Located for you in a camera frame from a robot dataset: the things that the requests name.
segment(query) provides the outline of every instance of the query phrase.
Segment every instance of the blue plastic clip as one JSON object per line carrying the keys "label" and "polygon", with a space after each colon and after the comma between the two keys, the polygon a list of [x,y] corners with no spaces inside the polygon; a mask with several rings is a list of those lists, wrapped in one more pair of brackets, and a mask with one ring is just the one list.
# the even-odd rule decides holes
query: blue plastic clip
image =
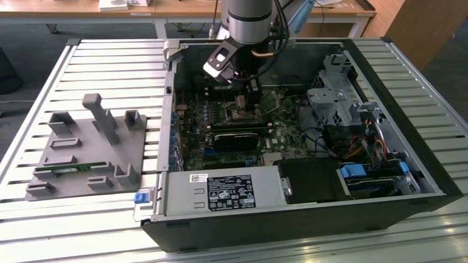
{"label": "blue plastic clip", "polygon": [[346,164],[341,169],[342,178],[365,176],[365,170],[361,164]]}
{"label": "blue plastic clip", "polygon": [[407,164],[405,162],[399,162],[399,168],[401,168],[401,171],[403,173],[409,172],[409,167],[407,167]]}
{"label": "blue plastic clip", "polygon": [[149,203],[149,193],[135,193],[133,202],[134,204]]}

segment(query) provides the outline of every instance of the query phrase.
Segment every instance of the aluminum table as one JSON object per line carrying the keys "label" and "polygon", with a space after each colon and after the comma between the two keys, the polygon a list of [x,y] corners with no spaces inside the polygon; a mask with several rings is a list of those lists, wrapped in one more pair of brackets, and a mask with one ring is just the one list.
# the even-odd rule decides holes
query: aluminum table
{"label": "aluminum table", "polygon": [[[354,39],[413,125],[463,193],[468,193],[468,128],[391,43]],[[159,39],[82,40],[59,55],[0,164],[1,262],[458,262],[468,257],[468,197],[382,231],[165,253],[139,229],[150,206],[133,212],[133,194],[39,202],[23,200],[54,111],[90,118],[85,93],[121,116],[149,117],[142,187],[154,185],[165,65]],[[371,100],[371,93],[363,88]]]}

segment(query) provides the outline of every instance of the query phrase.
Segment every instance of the sticker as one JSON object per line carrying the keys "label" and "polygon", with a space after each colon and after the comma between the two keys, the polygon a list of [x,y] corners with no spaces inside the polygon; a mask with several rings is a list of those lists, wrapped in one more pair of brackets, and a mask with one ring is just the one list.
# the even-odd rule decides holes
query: sticker
{"label": "sticker", "polygon": [[75,169],[75,168],[67,168],[67,169],[53,170],[53,172],[54,172],[55,174],[75,173],[77,171],[78,171],[78,169]]}
{"label": "sticker", "polygon": [[190,182],[206,182],[207,174],[190,174]]}
{"label": "sticker", "polygon": [[149,16],[151,15],[150,13],[130,13],[130,15],[135,15],[135,16]]}
{"label": "sticker", "polygon": [[254,193],[250,175],[209,177],[207,203],[210,211],[254,208]]}

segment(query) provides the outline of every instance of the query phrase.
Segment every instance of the white table leg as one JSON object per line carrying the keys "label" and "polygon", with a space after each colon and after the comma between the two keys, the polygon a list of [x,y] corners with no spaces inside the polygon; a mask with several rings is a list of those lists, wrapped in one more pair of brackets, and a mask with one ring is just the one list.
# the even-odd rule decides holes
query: white table leg
{"label": "white table leg", "polygon": [[370,18],[367,16],[362,16],[357,19],[357,22],[350,28],[349,35],[347,37],[354,38],[354,37],[361,37],[363,33],[363,29],[367,23],[367,20]]}
{"label": "white table leg", "polygon": [[154,28],[157,38],[166,39],[167,35],[165,33],[165,18],[154,18]]}

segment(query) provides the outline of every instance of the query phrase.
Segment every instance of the metal bracket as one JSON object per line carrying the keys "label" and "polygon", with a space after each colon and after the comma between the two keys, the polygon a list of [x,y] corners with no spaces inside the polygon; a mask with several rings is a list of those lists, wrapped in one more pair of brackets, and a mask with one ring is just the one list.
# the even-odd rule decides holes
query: metal bracket
{"label": "metal bracket", "polygon": [[181,56],[179,51],[185,49],[186,46],[179,46],[179,40],[169,39],[163,42],[162,54],[165,61],[173,61]]}

